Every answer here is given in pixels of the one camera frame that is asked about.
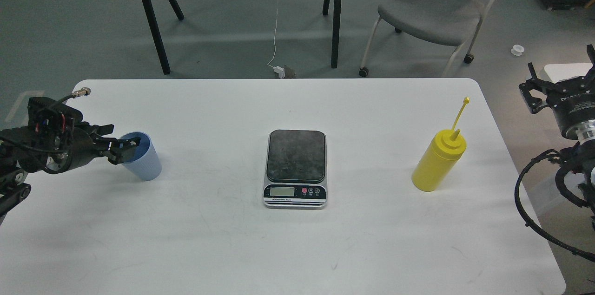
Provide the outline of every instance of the yellow squeeze bottle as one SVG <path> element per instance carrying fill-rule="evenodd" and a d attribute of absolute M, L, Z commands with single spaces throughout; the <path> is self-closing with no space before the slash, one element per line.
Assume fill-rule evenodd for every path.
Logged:
<path fill-rule="evenodd" d="M 411 175 L 415 187 L 422 191 L 435 190 L 467 149 L 461 130 L 455 130 L 455 126 L 468 103 L 467 97 L 463 100 L 463 107 L 450 130 L 441 130 L 434 136 Z"/>

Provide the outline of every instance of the yellow cap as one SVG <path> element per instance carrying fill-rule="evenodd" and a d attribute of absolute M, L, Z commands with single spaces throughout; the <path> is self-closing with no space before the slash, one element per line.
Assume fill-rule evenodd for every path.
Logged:
<path fill-rule="evenodd" d="M 447 160 L 458 160 L 467 149 L 461 130 L 441 130 L 432 140 L 432 150 Z"/>

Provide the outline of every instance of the white table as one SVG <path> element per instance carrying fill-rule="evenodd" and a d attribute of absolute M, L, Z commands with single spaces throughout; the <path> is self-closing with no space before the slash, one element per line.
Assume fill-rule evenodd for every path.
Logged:
<path fill-rule="evenodd" d="M 95 159 L 31 174 L 0 228 L 2 294 L 561 294 L 517 172 L 470 79 L 88 80 L 70 100 L 115 136 L 145 131 L 141 182 Z M 410 175 L 434 133 L 468 149 L 433 193 Z M 327 136 L 323 210 L 262 203 L 268 134 Z M 522 197 L 530 208 L 525 192 Z"/>

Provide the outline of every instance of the kitchen scale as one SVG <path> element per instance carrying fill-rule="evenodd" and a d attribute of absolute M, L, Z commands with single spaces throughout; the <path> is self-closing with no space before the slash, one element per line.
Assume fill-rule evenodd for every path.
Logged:
<path fill-rule="evenodd" d="M 327 202 L 327 143 L 320 131 L 275 130 L 262 198 L 268 208 L 319 209 Z"/>

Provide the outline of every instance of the blue cup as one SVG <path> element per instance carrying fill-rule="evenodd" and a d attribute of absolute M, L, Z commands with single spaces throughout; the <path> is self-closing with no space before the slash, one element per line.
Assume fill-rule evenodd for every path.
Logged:
<path fill-rule="evenodd" d="M 161 162 L 149 135 L 135 131 L 125 134 L 120 139 L 129 138 L 140 138 L 140 144 L 134 150 L 134 156 L 123 163 L 123 166 L 143 181 L 157 178 L 161 173 Z"/>

